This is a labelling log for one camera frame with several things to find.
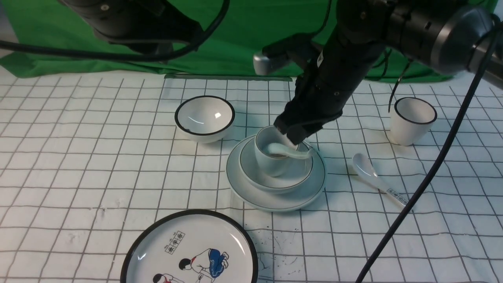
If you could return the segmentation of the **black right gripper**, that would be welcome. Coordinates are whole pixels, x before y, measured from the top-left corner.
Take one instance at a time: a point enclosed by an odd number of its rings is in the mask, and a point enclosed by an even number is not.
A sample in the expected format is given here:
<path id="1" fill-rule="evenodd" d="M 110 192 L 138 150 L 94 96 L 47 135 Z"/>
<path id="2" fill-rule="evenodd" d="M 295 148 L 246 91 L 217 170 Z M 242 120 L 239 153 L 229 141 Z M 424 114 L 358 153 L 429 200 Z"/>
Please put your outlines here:
<path id="1" fill-rule="evenodd" d="M 274 127 L 298 145 L 338 119 L 366 75 L 366 64 L 351 60 L 310 63 L 298 77 L 294 98 L 277 116 Z"/>

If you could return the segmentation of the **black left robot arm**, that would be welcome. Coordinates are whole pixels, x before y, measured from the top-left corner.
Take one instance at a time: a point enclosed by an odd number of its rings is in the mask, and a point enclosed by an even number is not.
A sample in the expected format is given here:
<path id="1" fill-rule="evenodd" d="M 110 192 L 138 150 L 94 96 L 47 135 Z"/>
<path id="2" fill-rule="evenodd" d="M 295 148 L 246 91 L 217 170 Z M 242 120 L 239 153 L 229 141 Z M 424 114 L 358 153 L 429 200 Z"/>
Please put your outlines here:
<path id="1" fill-rule="evenodd" d="M 62 0 L 109 44 L 140 54 L 167 54 L 188 45 L 203 29 L 167 0 Z"/>

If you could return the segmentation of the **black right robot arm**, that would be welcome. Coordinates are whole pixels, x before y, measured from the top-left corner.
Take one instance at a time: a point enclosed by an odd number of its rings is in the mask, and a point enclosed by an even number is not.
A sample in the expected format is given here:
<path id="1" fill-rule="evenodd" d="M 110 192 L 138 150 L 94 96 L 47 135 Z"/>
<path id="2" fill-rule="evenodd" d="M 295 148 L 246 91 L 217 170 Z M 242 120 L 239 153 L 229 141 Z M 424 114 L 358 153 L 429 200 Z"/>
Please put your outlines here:
<path id="1" fill-rule="evenodd" d="M 274 127 L 298 145 L 338 119 L 381 54 L 391 48 L 443 75 L 478 71 L 502 24 L 465 0 L 339 0 L 336 26 L 306 57 L 295 96 Z"/>

